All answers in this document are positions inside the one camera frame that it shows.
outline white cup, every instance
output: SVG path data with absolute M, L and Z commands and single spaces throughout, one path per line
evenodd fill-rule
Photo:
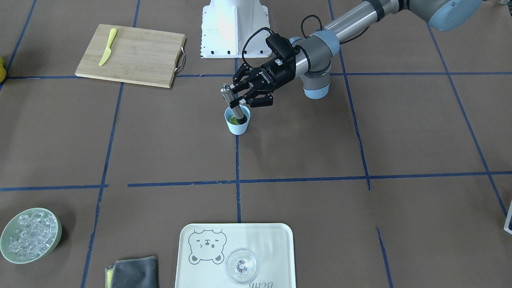
M 241 125 L 234 125 L 229 123 L 229 119 L 234 115 L 233 110 L 231 110 L 230 107 L 228 107 L 226 112 L 224 112 L 224 118 L 226 119 L 227 127 L 229 128 L 229 131 L 234 135 L 244 134 L 244 132 L 247 130 L 247 126 L 249 125 L 249 120 L 251 119 L 251 112 L 249 109 L 243 105 L 240 105 L 240 108 L 242 108 L 242 112 L 244 112 L 245 116 L 247 117 L 247 122 Z

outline wooden cutting board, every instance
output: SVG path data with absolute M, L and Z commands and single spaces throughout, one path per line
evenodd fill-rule
M 111 45 L 112 54 L 100 66 L 111 28 L 117 28 Z M 184 34 L 100 24 L 75 74 L 170 88 L 184 43 Z

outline bear drawing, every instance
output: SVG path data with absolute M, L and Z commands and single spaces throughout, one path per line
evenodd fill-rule
M 226 244 L 226 235 L 221 231 L 200 230 L 194 232 L 188 238 L 191 254 L 188 261 L 191 264 L 197 264 L 201 260 L 213 261 L 220 264 L 224 261 L 224 245 Z

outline robotic arm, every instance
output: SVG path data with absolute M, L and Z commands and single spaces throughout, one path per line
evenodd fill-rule
M 295 78 L 304 83 L 306 96 L 322 98 L 329 91 L 330 59 L 338 53 L 340 43 L 356 33 L 404 9 L 437 30 L 447 31 L 468 20 L 480 3 L 481 0 L 364 0 L 306 39 L 288 40 L 268 29 L 271 34 L 266 44 L 275 57 L 256 68 L 243 63 L 233 76 L 233 84 L 224 84 L 221 93 L 239 124 L 247 121 L 239 107 L 242 99 L 251 107 L 270 106 L 272 92 Z M 235 96 L 247 89 L 242 96 Z

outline knife handle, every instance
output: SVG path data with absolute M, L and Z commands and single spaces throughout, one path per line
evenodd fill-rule
M 109 41 L 106 43 L 106 46 L 108 48 L 110 48 L 110 46 L 112 45 L 112 42 L 114 41 L 114 38 L 116 37 L 116 34 L 117 34 L 117 29 L 116 28 L 110 29 Z

